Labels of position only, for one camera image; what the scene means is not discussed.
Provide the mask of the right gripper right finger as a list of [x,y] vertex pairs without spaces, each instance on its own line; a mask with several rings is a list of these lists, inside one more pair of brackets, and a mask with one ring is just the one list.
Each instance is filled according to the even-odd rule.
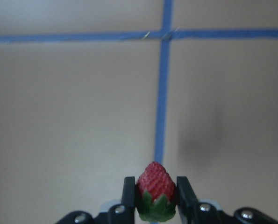
[[183,224],[223,224],[222,207],[214,200],[199,199],[185,176],[177,177],[178,211]]

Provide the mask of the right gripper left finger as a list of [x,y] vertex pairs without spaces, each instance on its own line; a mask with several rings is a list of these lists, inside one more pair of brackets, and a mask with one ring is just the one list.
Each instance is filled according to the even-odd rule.
[[108,224],[135,223],[135,177],[125,177],[121,202],[110,207],[107,213]]

